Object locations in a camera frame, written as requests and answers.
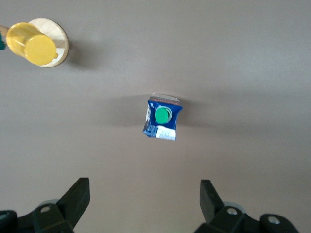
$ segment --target yellow cup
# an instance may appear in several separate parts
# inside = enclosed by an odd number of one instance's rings
[[[14,24],[7,32],[6,43],[13,53],[38,66],[46,65],[58,56],[53,40],[30,23]]]

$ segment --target green bottle cap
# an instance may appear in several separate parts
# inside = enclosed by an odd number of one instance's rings
[[[155,120],[158,124],[163,125],[172,118],[172,111],[167,107],[158,107],[155,110]]]

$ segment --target yellow lid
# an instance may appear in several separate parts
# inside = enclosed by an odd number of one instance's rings
[[[28,61],[38,66],[46,65],[57,58],[54,42],[45,35],[36,35],[28,40],[24,54]]]

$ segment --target gray surface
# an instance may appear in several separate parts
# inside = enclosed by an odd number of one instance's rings
[[[67,32],[58,67],[0,64],[0,209],[26,214],[90,177],[77,233],[191,233],[201,179],[255,219],[311,216],[311,1],[1,1],[0,23]],[[148,95],[184,103],[147,138]]]

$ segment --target blue carton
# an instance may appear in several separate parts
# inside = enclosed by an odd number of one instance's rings
[[[175,141],[177,117],[182,109],[178,98],[152,94],[148,100],[143,133],[148,137]]]

